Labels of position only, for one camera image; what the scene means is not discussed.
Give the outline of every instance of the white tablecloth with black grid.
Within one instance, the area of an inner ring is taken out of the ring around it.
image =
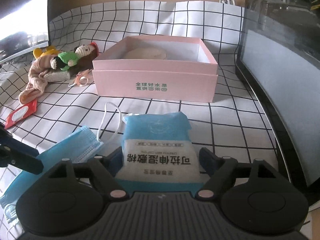
[[[96,133],[111,101],[126,113],[165,114],[182,111],[189,119],[190,139],[198,152],[201,147],[217,156],[231,156],[240,162],[262,158],[277,167],[275,140],[270,124],[254,93],[235,75],[235,56],[240,41],[244,9],[215,2],[107,2],[72,9],[50,22],[52,44],[73,50],[80,44],[96,42],[102,53],[128,35],[162,34],[197,37],[219,63],[218,83],[212,103],[140,98],[110,98],[97,95],[95,84],[68,87],[69,82],[53,83],[39,97],[37,111],[10,129],[14,137],[42,152],[86,125]],[[19,93],[28,82],[33,60],[27,54],[3,65],[0,71],[0,120],[20,106]],[[109,106],[100,138],[106,141],[115,132],[118,113]],[[110,154],[121,144],[124,123]],[[0,168],[0,191],[19,173],[10,166]],[[8,225],[0,214],[0,239]],[[17,236],[13,229],[9,236]]]

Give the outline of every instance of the pink box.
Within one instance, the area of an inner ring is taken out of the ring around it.
[[[140,47],[165,50],[167,59],[122,59]],[[129,36],[93,60],[98,95],[207,102],[213,100],[218,64],[201,39]]]

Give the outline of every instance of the white elastic loop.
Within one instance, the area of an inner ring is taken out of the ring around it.
[[[127,117],[127,116],[131,116],[131,115],[140,115],[140,114],[133,114],[133,113],[126,114],[126,115],[124,115],[124,116],[122,117],[122,122],[124,122],[125,124],[127,124],[127,119],[126,119],[126,117]]]
[[[13,225],[8,229],[7,234],[6,234],[7,240],[9,240],[8,234],[10,233],[10,230],[12,228],[14,228],[19,223],[19,219],[16,218],[12,223],[13,223]]]
[[[106,141],[105,143],[108,143],[110,142],[118,133],[119,129],[120,129],[120,125],[121,125],[121,121],[122,121],[122,112],[121,110],[119,109],[118,106],[116,106],[114,103],[112,102],[106,102],[106,104],[104,105],[104,114],[103,114],[103,118],[101,120],[101,123],[100,123],[100,126],[99,126],[99,129],[98,129],[98,132],[97,132],[97,141],[100,141],[99,139],[99,136],[100,136],[100,131],[101,131],[101,127],[103,125],[103,122],[104,122],[104,118],[106,117],[106,113],[107,113],[107,104],[110,104],[110,105],[113,105],[119,112],[119,123],[118,123],[118,128],[117,130],[115,131],[115,133],[110,137],[110,139],[108,141]]]

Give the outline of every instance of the cotton pad bag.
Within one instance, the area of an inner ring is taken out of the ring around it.
[[[116,180],[127,192],[190,191],[200,182],[199,161],[182,113],[126,116],[124,163]]]

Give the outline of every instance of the red wet wipe packet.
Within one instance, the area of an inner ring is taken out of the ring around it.
[[[37,99],[13,110],[5,120],[5,129],[10,128],[22,119],[27,118],[29,115],[33,114],[37,110]]]

